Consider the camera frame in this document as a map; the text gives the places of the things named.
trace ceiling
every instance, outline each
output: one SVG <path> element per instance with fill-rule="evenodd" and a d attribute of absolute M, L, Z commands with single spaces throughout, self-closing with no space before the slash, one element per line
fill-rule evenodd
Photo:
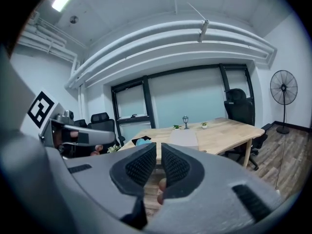
<path fill-rule="evenodd" d="M 245 23 L 261 37 L 290 13 L 283 0 L 71 0 L 61 13 L 52 8 L 53 1 L 41 4 L 40 17 L 86 46 L 134 21 L 194 12 L 188 3 L 205 15 L 218 14 Z M 71 24 L 71 16 L 77 16 L 78 23 Z"/>

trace fan base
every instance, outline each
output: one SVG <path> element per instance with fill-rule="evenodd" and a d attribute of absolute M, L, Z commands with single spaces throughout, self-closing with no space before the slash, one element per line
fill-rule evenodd
<path fill-rule="evenodd" d="M 288 127 L 284 127 L 284 126 L 279 126 L 276 131 L 280 134 L 289 134 L 289 128 Z"/>

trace fan grille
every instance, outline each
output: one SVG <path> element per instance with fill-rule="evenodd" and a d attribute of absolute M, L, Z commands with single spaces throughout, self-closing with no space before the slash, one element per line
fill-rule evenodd
<path fill-rule="evenodd" d="M 285 105 L 291 104 L 298 93 L 296 79 L 286 70 L 277 71 L 272 76 L 270 89 L 274 100 L 282 105 L 284 105 L 283 93 L 285 93 Z"/>

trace frosted glass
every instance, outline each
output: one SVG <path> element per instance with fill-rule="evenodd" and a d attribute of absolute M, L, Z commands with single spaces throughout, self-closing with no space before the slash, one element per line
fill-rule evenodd
<path fill-rule="evenodd" d="M 250 97 L 249 88 L 245 76 L 245 71 L 241 70 L 227 70 L 226 76 L 228 77 L 230 89 L 240 88 L 243 90 L 247 97 Z"/>
<path fill-rule="evenodd" d="M 119 126 L 121 135 L 124 136 L 126 139 L 124 143 L 126 143 L 143 129 L 151 128 L 151 123 L 149 121 L 143 121 L 129 124 L 121 124 Z"/>
<path fill-rule="evenodd" d="M 120 118 L 147 115 L 142 85 L 118 92 L 116 97 Z"/>
<path fill-rule="evenodd" d="M 219 69 L 203 69 L 149 79 L 157 128 L 226 117 Z"/>

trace fan stand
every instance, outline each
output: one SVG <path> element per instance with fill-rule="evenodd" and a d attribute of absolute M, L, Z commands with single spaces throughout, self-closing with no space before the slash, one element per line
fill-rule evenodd
<path fill-rule="evenodd" d="M 281 89 L 283 91 L 283 99 L 284 99 L 284 119 L 283 119 L 283 125 L 279 126 L 276 131 L 280 134 L 289 134 L 289 128 L 285 127 L 285 113 L 286 113 L 286 105 L 285 105 L 285 92 L 286 92 L 287 86 L 285 84 L 282 84 Z"/>

